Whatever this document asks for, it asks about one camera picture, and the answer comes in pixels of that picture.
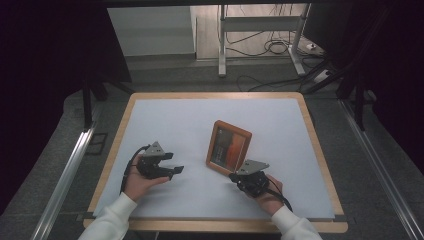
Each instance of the wooden frame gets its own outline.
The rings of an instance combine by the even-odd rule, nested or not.
[[[243,164],[252,133],[218,120],[209,144],[206,165],[226,176]]]
[[[106,186],[112,166],[115,162],[119,146],[128,125],[131,112],[135,102],[139,99],[296,99],[308,129],[309,137],[314,148],[318,165],[327,185],[330,200],[333,205],[336,216],[342,217],[341,220],[333,221],[312,221],[316,230],[320,233],[344,233],[348,230],[348,224],[336,188],[334,186],[330,171],[325,161],[324,153],[312,124],[311,117],[306,107],[305,100],[300,93],[296,92],[181,92],[181,93],[135,93],[131,96],[125,109],[115,139],[111,146],[102,174],[99,178],[96,190],[93,193],[87,214],[84,217],[84,227],[88,227],[93,221],[94,212],[100,196]],[[129,229],[137,231],[184,231],[184,232],[228,232],[228,233],[279,233],[278,228],[271,220],[222,220],[222,219],[143,219],[130,218]]]

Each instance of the cable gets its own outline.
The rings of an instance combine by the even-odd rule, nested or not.
[[[279,192],[279,193],[276,193],[276,192],[274,192],[273,190],[271,190],[271,189],[269,189],[269,188],[266,188],[266,189],[265,189],[265,192],[267,192],[267,193],[269,193],[269,194],[273,195],[274,197],[278,198],[278,200],[282,201],[282,202],[283,202],[283,203],[287,206],[287,208],[288,208],[288,209],[290,209],[290,211],[292,211],[292,212],[293,212],[293,209],[292,209],[292,207],[291,207],[291,204],[290,204],[289,200],[283,196],[283,193],[282,193],[282,192],[280,191],[280,189],[277,187],[277,184],[275,184],[275,182],[273,182],[273,181],[272,181],[271,179],[269,179],[269,178],[268,178],[268,180],[269,180],[272,184],[274,184],[275,188],[277,188],[277,190],[278,190],[278,192]]]

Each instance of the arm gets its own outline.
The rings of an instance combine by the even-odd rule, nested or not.
[[[276,185],[274,186],[271,183],[269,188],[276,192],[282,192],[283,184],[270,175],[267,175],[267,177]],[[318,232],[306,218],[299,218],[294,215],[287,206],[284,206],[280,200],[271,194],[266,193],[255,200],[265,212],[272,216],[272,222],[281,231],[281,240],[321,239]]]
[[[148,190],[158,184],[169,181],[168,177],[146,179],[138,172],[140,156],[135,158],[130,168],[125,190],[111,205],[106,206],[99,216],[80,236],[80,240],[123,239],[128,230],[128,218],[137,207],[137,202]]]

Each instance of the metal leg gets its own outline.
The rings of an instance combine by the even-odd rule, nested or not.
[[[218,74],[220,77],[225,77],[227,75],[226,70],[226,59],[225,59],[225,5],[221,5],[221,18],[220,18],[220,43],[219,43],[219,63],[218,63]]]
[[[308,3],[303,9],[302,14],[300,15],[299,22],[297,24],[297,30],[296,30],[296,35],[294,36],[293,44],[289,45],[289,48],[288,48],[288,52],[293,61],[294,67],[296,68],[297,75],[299,76],[306,75],[305,69],[303,69],[303,66],[302,66],[302,61],[300,60],[299,55],[297,54],[297,48],[299,46],[300,37],[302,36],[303,27],[305,26],[309,6],[310,4]]]

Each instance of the wooden table edge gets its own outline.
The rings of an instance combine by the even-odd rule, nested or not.
[[[306,106],[306,102],[303,98],[303,95],[297,92],[278,92],[278,93],[267,93],[267,92],[254,92],[254,93],[242,93],[242,92],[178,92],[178,93],[168,93],[168,92],[156,92],[156,93],[134,93],[131,95],[125,112],[122,116],[118,131],[116,133],[115,139],[110,148],[105,166],[103,167],[102,174],[99,178],[97,187],[94,191],[92,200],[90,202],[89,208],[87,212],[94,212],[97,203],[100,199],[100,196],[103,192],[103,189],[106,185],[106,182],[109,178],[112,166],[114,164],[115,158],[118,153],[118,149],[122,142],[123,135],[125,133],[125,129],[128,125],[129,118],[131,117],[132,109],[135,105],[135,102],[140,99],[280,99],[280,98],[294,98],[298,101],[299,107],[301,109],[301,113],[303,115],[303,119],[305,121],[305,125],[308,130],[309,137],[311,139],[311,143],[318,160],[318,165],[320,167],[322,176],[324,177],[324,182],[326,184],[328,194],[330,195],[330,201],[333,205],[334,213],[336,215],[344,215],[342,206],[340,204],[340,200],[338,198],[333,180],[331,178],[330,171],[328,169],[326,160],[324,158],[324,154],[321,149],[321,145],[319,144],[318,137],[315,132],[315,128],[312,124],[311,117],[309,115],[308,108]],[[87,227],[93,219],[84,219],[84,226]],[[252,227],[244,229],[243,226],[240,225],[246,224],[246,221],[200,221],[200,223],[214,223],[215,225],[219,225],[222,227],[222,232],[225,232],[226,226],[231,226],[231,224],[220,224],[220,222],[231,222],[238,226],[237,232],[269,232],[268,229],[269,221],[257,221],[256,224],[258,226],[262,226],[264,229],[262,231],[252,231]],[[196,221],[165,221],[165,220],[156,220],[156,221],[144,221],[137,219],[130,219],[130,229],[137,230],[149,230],[157,229],[158,231],[170,231],[169,229],[175,229],[175,231],[198,231],[199,220]],[[348,225],[347,222],[313,222],[312,223],[318,232],[328,232],[328,233],[342,233],[346,232]],[[165,227],[160,227],[156,225],[168,226],[167,230]],[[270,232],[276,231],[276,227],[272,224],[273,229]],[[215,227],[207,227],[204,226],[201,229],[208,229],[206,231],[218,231]]]

